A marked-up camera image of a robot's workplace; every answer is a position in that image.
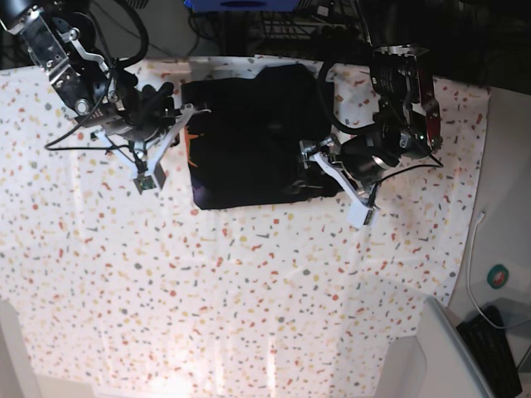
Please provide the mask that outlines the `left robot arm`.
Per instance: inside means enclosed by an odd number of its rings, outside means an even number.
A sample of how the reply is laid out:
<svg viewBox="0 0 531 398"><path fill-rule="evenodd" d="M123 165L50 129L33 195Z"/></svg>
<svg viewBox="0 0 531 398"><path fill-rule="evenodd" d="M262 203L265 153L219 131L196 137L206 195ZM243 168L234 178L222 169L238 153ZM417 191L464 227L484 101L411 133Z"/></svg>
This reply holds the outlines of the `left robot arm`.
<svg viewBox="0 0 531 398"><path fill-rule="evenodd" d="M379 187L404 171L402 158L416 159L419 168L441 168L440 106L435 96L428 50L422 46L423 1L354 1L360 33L366 44L378 111L371 124L349 127L333 109L323 111L350 140L335 134L320 141L300 141L300 163L334 178L366 207L375 207Z"/></svg>

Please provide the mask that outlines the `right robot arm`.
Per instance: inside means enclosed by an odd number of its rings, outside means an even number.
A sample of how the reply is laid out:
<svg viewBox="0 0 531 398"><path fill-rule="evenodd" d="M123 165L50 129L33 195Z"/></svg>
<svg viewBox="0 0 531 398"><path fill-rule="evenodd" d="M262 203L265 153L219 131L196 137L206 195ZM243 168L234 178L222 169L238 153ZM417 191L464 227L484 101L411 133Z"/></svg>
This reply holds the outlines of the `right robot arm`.
<svg viewBox="0 0 531 398"><path fill-rule="evenodd" d="M171 82L138 87L128 68L146 57L149 34L129 2L117 4L140 40L137 53L126 59L110 54L87 1L3 1L1 25L24 40L32 61L74 112L75 128L102 127L104 151L124 158L140 185L159 184L165 177L163 155L178 144L179 131L200 110L192 104L177 108Z"/></svg>

